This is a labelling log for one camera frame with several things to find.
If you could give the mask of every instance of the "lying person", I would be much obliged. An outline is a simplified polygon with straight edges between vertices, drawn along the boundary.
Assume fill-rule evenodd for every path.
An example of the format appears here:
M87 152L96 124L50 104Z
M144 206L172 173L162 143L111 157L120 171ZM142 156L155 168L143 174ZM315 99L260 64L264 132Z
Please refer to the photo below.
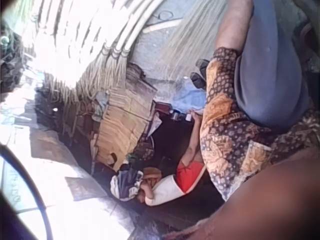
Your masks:
M189 146L182 156L176 174L161 179L160 172L144 171L143 181L137 199L149 206L156 206L180 198L190 193L206 170L200 147L200 127L202 117L191 112L194 126Z

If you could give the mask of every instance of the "brown patterned cloth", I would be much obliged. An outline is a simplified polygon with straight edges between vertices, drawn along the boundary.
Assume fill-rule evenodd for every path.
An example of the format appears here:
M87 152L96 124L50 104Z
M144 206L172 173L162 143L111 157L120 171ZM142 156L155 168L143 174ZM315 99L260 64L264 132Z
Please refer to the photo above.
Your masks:
M221 47L207 68L207 99L200 132L203 160L226 201L248 178L301 149L319 145L319 115L309 109L285 134L261 127L238 107L234 74L239 56Z

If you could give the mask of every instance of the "woven bamboo wall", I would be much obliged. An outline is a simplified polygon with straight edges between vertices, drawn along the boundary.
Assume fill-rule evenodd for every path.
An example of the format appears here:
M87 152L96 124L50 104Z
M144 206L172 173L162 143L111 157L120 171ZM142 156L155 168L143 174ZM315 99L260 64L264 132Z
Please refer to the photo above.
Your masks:
M155 88L143 81L143 72L130 65L126 74L126 88L114 88L99 128L97 160L105 165L113 163L115 154L117 171L126 154L131 153L153 117Z

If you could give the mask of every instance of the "blue-gray fabric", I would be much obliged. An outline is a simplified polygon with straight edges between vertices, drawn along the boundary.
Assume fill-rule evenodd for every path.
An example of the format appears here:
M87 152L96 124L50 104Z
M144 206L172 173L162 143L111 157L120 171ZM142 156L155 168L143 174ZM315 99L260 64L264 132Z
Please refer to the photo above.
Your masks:
M234 77L239 107L260 126L288 129L308 108L301 65L293 43L277 25L272 0L254 0Z

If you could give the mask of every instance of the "white shirt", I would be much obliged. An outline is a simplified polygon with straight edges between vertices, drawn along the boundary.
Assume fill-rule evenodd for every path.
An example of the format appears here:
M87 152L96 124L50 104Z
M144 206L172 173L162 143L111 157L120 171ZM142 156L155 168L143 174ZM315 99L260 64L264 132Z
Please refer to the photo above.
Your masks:
M167 203L174 199L180 198L185 193L177 185L174 175L169 175L161 179L152 189L153 199L145 197L145 204L149 206L156 206Z

